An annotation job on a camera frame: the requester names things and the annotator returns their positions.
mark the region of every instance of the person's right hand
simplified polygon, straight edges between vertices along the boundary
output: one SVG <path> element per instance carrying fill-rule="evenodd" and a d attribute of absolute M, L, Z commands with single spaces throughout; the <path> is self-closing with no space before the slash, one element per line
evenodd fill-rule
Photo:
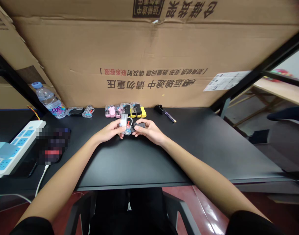
<path fill-rule="evenodd" d="M 145 123 L 145 128 L 142 128 L 140 126 L 135 126 L 134 129 L 135 132 L 132 133 L 135 137 L 139 135 L 143 135 L 147 137 L 151 142 L 154 144 L 157 144 L 159 146 L 162 145 L 162 143 L 167 139 L 167 136 L 165 136 L 161 130 L 156 126 L 156 124 L 147 119 L 139 119 L 136 121 L 137 124 L 140 124 L 141 122 Z"/>

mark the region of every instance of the orange wire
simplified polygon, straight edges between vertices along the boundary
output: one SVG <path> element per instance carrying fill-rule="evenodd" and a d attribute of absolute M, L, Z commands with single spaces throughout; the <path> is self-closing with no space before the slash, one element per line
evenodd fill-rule
<path fill-rule="evenodd" d="M 27 105 L 27 106 L 28 106 L 29 109 L 31 109 L 35 113 L 35 115 L 37 116 L 37 119 L 40 120 L 40 118 L 39 118 L 38 114 L 35 112 L 35 110 L 32 109 L 29 105 Z"/>

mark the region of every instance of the pixelated area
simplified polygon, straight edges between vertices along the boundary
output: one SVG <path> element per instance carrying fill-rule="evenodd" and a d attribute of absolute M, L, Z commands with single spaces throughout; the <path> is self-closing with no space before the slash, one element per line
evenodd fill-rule
<path fill-rule="evenodd" d="M 36 145 L 39 149 L 38 165 L 52 165 L 60 160 L 70 143 L 69 128 L 44 128 L 37 130 Z"/>

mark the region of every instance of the teal object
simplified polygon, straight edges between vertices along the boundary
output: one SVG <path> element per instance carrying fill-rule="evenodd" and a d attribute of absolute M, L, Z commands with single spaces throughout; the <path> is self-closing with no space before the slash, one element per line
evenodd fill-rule
<path fill-rule="evenodd" d="M 19 148 L 13 144 L 0 142 L 0 158 L 10 158 Z"/>

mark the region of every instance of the white power strip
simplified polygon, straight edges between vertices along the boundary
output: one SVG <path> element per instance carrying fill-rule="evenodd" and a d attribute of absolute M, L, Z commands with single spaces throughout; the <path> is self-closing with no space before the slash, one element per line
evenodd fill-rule
<path fill-rule="evenodd" d="M 17 149 L 16 152 L 7 159 L 0 158 L 0 178 L 11 173 L 29 146 L 36 139 L 37 133 L 41 132 L 45 125 L 46 122 L 42 120 L 30 121 L 15 137 L 11 144 L 18 146 L 19 149 Z"/>

